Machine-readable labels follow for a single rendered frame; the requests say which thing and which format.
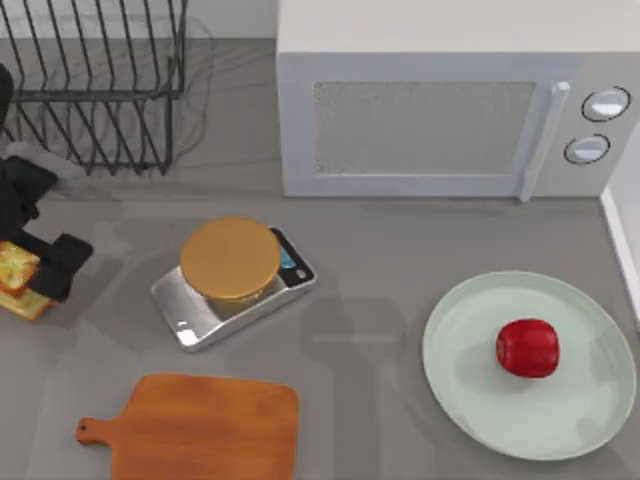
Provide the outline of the yellow toasted bread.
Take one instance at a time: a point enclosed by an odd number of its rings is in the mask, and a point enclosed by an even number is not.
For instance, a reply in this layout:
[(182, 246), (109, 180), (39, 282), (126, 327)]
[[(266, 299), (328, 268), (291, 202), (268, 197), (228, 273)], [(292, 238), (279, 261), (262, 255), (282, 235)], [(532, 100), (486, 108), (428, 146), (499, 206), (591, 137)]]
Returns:
[(0, 242), (0, 307), (34, 321), (52, 300), (27, 287), (38, 270), (40, 258), (8, 241)]

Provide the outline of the silver kitchen scale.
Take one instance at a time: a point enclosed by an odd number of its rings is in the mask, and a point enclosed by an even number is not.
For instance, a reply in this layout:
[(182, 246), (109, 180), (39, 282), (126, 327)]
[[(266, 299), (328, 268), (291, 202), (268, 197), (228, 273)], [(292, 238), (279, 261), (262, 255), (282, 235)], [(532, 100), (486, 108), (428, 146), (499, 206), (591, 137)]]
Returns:
[(317, 275), (284, 233), (245, 216), (200, 225), (151, 296), (180, 347), (200, 351), (311, 290)]

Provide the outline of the wooden cutting board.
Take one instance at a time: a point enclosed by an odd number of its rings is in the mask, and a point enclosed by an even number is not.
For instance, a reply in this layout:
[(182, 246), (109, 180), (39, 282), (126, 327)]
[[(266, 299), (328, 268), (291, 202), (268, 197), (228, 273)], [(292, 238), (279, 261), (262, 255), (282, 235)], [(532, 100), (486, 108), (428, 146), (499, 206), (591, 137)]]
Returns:
[(286, 385), (158, 373), (119, 415), (82, 418), (84, 445), (111, 450), (111, 480), (293, 480), (299, 399)]

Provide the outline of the microwave door with window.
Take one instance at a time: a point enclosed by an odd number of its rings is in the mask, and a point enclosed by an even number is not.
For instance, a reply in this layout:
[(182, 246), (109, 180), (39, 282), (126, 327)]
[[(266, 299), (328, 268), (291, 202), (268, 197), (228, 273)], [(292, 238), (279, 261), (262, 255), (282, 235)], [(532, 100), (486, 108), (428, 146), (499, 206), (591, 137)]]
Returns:
[(280, 54), (284, 191), (518, 198), (548, 89), (575, 67), (539, 53)]

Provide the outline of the pale microwave oven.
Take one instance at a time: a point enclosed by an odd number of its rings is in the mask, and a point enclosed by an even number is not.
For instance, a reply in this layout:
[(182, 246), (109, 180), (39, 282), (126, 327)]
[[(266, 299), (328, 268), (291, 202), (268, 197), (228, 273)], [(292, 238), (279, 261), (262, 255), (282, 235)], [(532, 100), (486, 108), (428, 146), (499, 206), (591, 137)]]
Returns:
[[(534, 197), (597, 197), (640, 120), (640, 0), (280, 0), (276, 66), (283, 53), (539, 53), (576, 62), (568, 102)], [(620, 117), (582, 115), (593, 92), (632, 97)], [(566, 161), (575, 138), (610, 141), (589, 165)]]

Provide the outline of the pale green plate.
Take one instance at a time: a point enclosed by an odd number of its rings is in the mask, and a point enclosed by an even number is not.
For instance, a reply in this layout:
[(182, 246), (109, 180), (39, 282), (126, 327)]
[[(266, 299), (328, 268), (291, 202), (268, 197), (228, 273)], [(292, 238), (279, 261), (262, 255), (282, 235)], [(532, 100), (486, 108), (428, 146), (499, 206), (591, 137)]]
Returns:
[[(526, 318), (548, 322), (559, 338), (559, 365), (542, 379), (515, 376), (497, 359), (500, 329)], [(461, 430), (525, 460), (600, 448), (636, 400), (634, 356), (616, 322), (581, 290), (534, 272), (490, 272), (453, 287), (425, 324), (422, 359), (434, 397)]]

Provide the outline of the red apple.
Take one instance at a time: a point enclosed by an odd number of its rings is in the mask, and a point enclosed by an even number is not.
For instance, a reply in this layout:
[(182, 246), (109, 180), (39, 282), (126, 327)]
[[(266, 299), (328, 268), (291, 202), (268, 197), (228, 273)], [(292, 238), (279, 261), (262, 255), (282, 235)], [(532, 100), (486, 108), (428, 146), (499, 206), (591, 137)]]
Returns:
[(556, 330), (546, 321), (524, 318), (504, 325), (496, 337), (496, 359), (508, 373), (522, 378), (546, 378), (560, 362)]

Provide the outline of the small microwave knob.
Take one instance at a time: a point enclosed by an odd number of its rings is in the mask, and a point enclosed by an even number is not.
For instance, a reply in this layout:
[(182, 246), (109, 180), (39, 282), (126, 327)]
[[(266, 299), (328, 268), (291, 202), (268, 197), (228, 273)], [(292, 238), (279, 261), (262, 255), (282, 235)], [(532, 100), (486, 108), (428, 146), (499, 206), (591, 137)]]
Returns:
[(564, 149), (564, 157), (573, 165), (589, 165), (603, 159), (610, 149), (609, 139), (594, 134), (571, 140)]

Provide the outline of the large microwave knob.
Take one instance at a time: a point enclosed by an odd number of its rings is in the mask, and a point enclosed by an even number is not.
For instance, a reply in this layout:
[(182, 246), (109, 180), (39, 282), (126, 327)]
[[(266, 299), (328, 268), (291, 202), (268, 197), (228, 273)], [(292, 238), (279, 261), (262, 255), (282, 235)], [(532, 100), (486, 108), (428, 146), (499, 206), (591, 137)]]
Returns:
[(613, 86), (591, 93), (582, 103), (582, 115), (594, 123), (608, 122), (624, 114), (631, 101), (631, 94), (626, 89)]

